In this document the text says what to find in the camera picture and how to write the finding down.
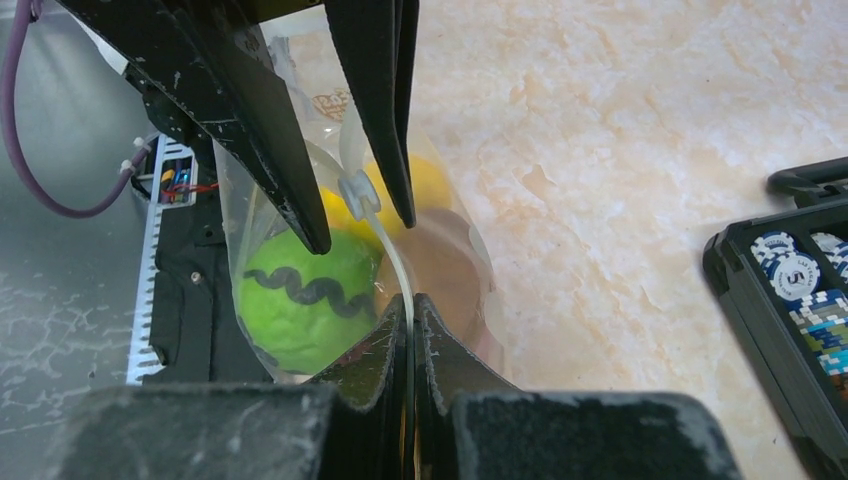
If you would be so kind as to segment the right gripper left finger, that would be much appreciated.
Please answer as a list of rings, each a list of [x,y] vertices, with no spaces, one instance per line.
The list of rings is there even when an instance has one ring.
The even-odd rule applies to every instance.
[[[302,384],[173,383],[88,394],[46,448],[43,479],[403,479],[396,296],[363,341]]]

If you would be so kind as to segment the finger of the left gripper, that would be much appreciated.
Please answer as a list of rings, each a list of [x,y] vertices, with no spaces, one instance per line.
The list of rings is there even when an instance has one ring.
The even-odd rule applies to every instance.
[[[416,225],[407,147],[420,2],[326,0],[329,30],[384,185]]]
[[[326,215],[287,85],[263,21],[308,1],[65,1],[250,174],[307,250],[331,247]]]

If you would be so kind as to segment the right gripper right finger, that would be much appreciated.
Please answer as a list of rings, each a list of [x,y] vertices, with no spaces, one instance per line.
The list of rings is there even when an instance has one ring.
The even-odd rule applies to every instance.
[[[670,392],[524,391],[415,298],[418,462],[424,479],[737,479],[723,431]]]

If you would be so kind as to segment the clear zip top bag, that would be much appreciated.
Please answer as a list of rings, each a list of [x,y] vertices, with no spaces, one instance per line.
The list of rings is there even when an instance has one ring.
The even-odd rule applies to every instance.
[[[447,330],[508,375],[502,306],[485,244],[418,126],[407,147],[417,223],[406,228],[380,176],[323,7],[265,22],[312,163],[331,250],[311,254],[223,147],[215,150],[237,321],[278,383],[361,354],[389,303],[424,294]]]

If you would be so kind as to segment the toy brown pear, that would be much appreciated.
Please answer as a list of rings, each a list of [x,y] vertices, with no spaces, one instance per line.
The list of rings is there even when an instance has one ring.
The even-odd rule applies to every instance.
[[[472,246],[470,232],[470,224],[459,214],[433,208],[420,213],[416,227],[393,243],[412,290],[428,295],[448,330],[474,350],[486,332],[483,303],[491,275]]]

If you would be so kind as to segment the toy yellow bell pepper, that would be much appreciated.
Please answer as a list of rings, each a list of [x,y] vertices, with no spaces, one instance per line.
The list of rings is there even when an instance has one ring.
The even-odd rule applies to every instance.
[[[452,186],[445,172],[436,163],[420,155],[411,154],[409,167],[411,168],[414,204],[417,210],[449,208],[452,205]],[[381,202],[381,210],[376,213],[377,219],[388,234],[398,234],[405,229],[405,226],[394,209],[377,163],[375,161],[366,163],[364,172],[372,181]]]

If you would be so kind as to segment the toy yellow lemon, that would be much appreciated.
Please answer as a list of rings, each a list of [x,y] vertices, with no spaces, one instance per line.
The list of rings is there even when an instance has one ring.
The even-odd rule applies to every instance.
[[[320,188],[320,194],[331,228],[355,234],[376,250],[384,252],[382,242],[368,222],[366,220],[355,220],[341,196],[326,187]]]

